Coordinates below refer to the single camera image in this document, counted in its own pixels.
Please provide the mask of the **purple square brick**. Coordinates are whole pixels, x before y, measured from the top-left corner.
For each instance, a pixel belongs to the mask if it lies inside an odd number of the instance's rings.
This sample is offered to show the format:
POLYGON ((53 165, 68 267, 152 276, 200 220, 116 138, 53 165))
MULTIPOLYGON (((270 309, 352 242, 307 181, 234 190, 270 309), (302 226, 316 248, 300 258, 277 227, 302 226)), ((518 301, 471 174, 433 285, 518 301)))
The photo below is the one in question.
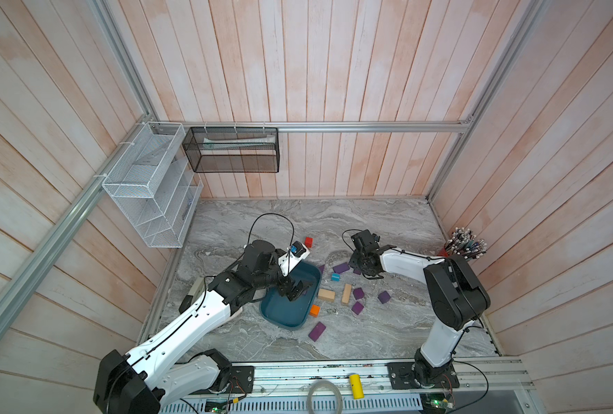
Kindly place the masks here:
POLYGON ((353 289, 352 295, 354 296, 355 300, 359 300, 363 298, 364 297, 363 289, 361 287, 353 289))

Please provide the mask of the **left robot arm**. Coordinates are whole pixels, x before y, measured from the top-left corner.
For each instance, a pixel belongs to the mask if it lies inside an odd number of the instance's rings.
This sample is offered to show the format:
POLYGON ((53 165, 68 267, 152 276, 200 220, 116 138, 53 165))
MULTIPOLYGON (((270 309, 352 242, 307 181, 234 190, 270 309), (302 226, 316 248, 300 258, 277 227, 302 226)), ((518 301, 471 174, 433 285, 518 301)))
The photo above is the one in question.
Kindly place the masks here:
POLYGON ((286 250, 263 240, 247 244, 241 257, 155 336, 125 354, 113 350, 101 360, 94 386, 96 406, 103 413, 158 413, 195 391, 230 393, 236 382, 232 364, 222 353, 210 349, 193 362, 179 359, 251 303, 257 291, 275 289, 291 301, 301 297, 306 283, 295 282, 289 274, 309 254, 300 241, 286 250))

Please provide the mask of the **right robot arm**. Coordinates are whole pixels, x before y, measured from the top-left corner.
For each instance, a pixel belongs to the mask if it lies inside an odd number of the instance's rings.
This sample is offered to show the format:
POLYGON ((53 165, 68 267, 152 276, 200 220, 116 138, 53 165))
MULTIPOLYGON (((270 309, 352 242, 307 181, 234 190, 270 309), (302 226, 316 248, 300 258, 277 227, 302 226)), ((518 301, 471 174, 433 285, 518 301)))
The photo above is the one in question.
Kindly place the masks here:
POLYGON ((458 386, 453 355, 465 331, 491 305, 480 279, 461 256, 431 257, 380 245, 380 236, 360 230, 351 236, 349 266, 368 279, 398 274, 425 284, 436 316, 427 340, 411 365, 388 365, 392 388, 432 388, 451 381, 458 386))

